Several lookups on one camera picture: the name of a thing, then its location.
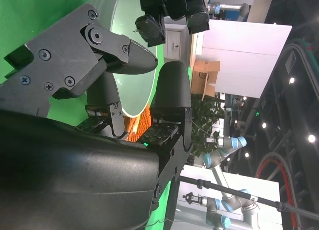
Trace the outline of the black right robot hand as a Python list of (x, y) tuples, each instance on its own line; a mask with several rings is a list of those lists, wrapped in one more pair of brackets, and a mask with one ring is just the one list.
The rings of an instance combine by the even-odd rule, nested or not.
[(182, 62), (159, 73), (152, 125), (126, 140), (114, 74), (157, 58), (102, 28), (84, 4), (5, 59), (0, 86), (0, 227), (134, 230), (147, 222), (192, 151), (191, 89)]

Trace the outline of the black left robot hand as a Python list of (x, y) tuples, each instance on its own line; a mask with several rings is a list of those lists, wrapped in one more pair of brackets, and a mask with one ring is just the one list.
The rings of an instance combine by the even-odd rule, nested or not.
[(189, 34), (209, 30), (210, 0), (140, 0), (145, 15), (135, 21), (137, 32), (148, 47), (166, 43), (164, 18), (186, 19)]

